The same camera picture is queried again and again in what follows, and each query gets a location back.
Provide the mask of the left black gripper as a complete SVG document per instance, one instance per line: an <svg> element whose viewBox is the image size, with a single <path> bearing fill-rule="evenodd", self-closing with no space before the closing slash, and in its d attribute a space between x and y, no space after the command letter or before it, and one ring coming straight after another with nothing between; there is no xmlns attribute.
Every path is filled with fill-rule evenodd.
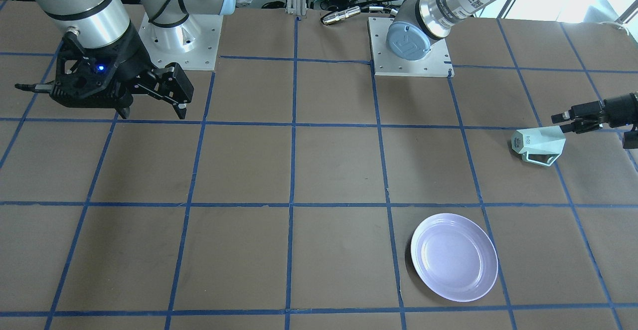
<svg viewBox="0 0 638 330"><path fill-rule="evenodd" d="M582 134L600 130L606 123L606 118L611 128L631 124L632 129L624 132L623 146L624 149L638 148L638 94L636 92L607 98L604 100L604 107L601 101L574 105L563 113L551 116L551 121L553 124L561 123L560 129L563 133Z"/></svg>

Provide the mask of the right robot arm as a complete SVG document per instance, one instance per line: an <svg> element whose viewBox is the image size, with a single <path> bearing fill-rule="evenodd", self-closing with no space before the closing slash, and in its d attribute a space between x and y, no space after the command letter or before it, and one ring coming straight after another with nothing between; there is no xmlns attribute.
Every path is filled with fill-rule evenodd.
<svg viewBox="0 0 638 330"><path fill-rule="evenodd" d="M187 69L212 68L220 30L210 19L230 15L236 0L141 0L139 31L121 0L35 0L61 31L54 79L16 83L67 108L112 108L127 119L135 95L149 95L185 119L194 86Z"/></svg>

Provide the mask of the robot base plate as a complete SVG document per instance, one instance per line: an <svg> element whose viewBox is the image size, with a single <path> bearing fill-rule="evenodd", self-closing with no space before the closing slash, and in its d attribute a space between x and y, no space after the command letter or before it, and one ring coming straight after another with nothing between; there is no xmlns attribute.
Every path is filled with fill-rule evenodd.
<svg viewBox="0 0 638 330"><path fill-rule="evenodd" d="M445 40L431 41L417 26L392 18L369 17L374 75L453 78Z"/></svg>
<svg viewBox="0 0 638 330"><path fill-rule="evenodd" d="M182 25L162 28L142 19L139 35L152 63L178 63L184 70L214 71L224 16L190 15Z"/></svg>

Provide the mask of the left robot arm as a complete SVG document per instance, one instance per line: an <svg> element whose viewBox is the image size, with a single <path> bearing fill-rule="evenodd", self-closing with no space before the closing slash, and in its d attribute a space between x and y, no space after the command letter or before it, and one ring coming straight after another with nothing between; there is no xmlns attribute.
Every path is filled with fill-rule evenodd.
<svg viewBox="0 0 638 330"><path fill-rule="evenodd" d="M453 26L465 21L495 0L404 0L389 26L386 46L406 61L424 59L433 44L445 39ZM565 133L587 133L608 124L611 128L632 125L624 133L624 148L636 149L638 143L637 94L631 92L603 101L571 107L552 116Z"/></svg>

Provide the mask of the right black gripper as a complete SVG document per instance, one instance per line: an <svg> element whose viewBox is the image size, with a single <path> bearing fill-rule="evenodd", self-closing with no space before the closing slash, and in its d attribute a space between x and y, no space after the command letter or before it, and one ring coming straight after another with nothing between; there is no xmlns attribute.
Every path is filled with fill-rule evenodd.
<svg viewBox="0 0 638 330"><path fill-rule="evenodd" d="M155 68L132 22L119 39L99 48L82 46L78 35L69 27L62 37L49 92L52 100L69 108L115 108L126 120L133 95L148 95L169 103L177 117L185 119L193 84L177 62Z"/></svg>

